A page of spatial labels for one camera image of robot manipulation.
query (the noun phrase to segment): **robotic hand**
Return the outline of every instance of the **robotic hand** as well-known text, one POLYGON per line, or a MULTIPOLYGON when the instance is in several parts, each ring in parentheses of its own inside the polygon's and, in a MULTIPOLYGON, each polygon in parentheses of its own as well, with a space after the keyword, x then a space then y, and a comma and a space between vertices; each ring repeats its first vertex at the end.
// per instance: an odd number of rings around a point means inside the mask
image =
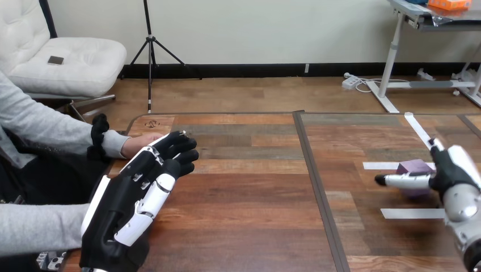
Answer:
POLYGON ((382 186, 428 189, 439 192, 446 212, 445 224, 468 271, 481 271, 481 177, 471 157, 461 146, 445 150, 434 138, 431 156, 436 174, 378 175, 382 186))
POLYGON ((82 223, 80 267, 135 272, 149 252, 149 226, 175 181, 194 170, 197 143, 172 132, 142 148, 112 180, 104 176, 82 223))

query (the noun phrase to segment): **wooden table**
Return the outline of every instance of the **wooden table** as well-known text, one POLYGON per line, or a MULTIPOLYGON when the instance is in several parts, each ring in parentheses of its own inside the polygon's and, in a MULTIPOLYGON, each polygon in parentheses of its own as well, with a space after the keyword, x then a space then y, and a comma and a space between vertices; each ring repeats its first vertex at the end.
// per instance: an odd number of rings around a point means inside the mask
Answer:
MULTIPOLYGON (((481 117, 415 117, 481 163, 481 117)), ((129 135, 175 130, 196 138, 200 159, 157 216, 140 271, 463 271, 442 220, 380 212, 434 208, 436 196, 410 202, 373 181, 393 171, 362 166, 431 161, 403 115, 150 115, 134 120, 129 135)), ((80 271, 79 255, 62 271, 80 271)))

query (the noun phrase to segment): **desk frame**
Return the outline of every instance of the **desk frame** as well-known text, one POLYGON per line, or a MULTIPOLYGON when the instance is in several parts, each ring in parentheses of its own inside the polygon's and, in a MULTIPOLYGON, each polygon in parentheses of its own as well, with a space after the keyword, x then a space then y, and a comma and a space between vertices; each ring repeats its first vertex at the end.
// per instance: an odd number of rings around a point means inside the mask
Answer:
MULTIPOLYGON (((372 94, 379 100, 381 105, 389 113, 399 113, 398 109, 392 104, 392 102, 387 98, 386 91, 388 88, 456 88, 461 93, 463 93, 467 98, 469 98, 473 103, 481 107, 481 97, 479 97, 479 89, 481 87, 481 66, 475 77, 474 82, 465 82, 462 80, 449 80, 449 81, 412 81, 412 82, 389 82, 391 78, 391 73, 393 70, 394 61, 396 55, 398 54, 399 40, 401 37, 404 22, 408 23, 410 26, 420 30, 420 31, 481 31, 481 26, 479 25, 460 25, 454 27, 452 25, 448 27, 434 27, 429 26, 424 23, 424 17, 427 12, 416 7, 417 5, 406 5, 407 2, 401 3, 402 0, 389 0, 394 7, 394 12, 398 17, 398 24, 396 25, 396 31, 394 33, 394 38, 391 43, 389 54, 387 55, 386 66, 382 76, 381 85, 378 86, 375 82, 367 82, 369 89, 372 94)), ((481 44, 478 50, 474 53, 474 56, 481 49, 481 44)), ((467 63, 461 73, 465 73, 469 63, 467 63)))

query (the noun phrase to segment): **tripod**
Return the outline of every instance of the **tripod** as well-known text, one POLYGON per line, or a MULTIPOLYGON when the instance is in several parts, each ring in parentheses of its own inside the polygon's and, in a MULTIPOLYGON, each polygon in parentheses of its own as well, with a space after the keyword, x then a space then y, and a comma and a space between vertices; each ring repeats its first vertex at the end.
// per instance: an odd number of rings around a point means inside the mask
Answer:
MULTIPOLYGON (((147 32, 149 36, 145 38, 145 43, 140 48, 140 50, 138 51, 137 55, 134 57, 130 65, 132 66, 135 63, 140 53, 142 53, 142 51, 144 50, 145 46, 149 44, 149 52, 150 52, 149 54, 149 106, 148 106, 147 112, 150 113, 151 105, 152 105, 152 81, 153 81, 152 69, 155 72, 155 68, 157 67, 157 63, 155 62, 154 43, 158 44, 162 49, 165 50, 165 52, 171 55, 175 60, 177 60, 182 66, 186 67, 190 72, 193 72, 193 71, 188 65, 186 65, 183 61, 181 61, 180 58, 176 57, 165 46, 159 43, 159 41, 154 36, 152 36, 152 31, 150 29, 150 17, 149 17, 149 8, 147 6, 147 0, 144 0, 144 10, 145 10, 145 20, 147 21, 147 32)), ((197 71, 193 73, 196 75, 197 78, 202 80, 201 75, 197 71)))

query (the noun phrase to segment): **cushion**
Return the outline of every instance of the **cushion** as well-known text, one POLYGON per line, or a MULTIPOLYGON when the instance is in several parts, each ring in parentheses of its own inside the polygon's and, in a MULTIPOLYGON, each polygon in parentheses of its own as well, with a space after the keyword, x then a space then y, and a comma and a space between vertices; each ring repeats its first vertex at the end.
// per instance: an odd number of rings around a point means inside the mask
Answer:
POLYGON ((56 38, 17 65, 9 78, 28 93, 98 97, 113 86, 125 57, 126 49, 117 41, 56 38), (64 64, 48 64, 51 56, 64 58, 64 64))
POLYGON ((39 0, 0 0, 0 71, 9 75, 50 39, 39 0))

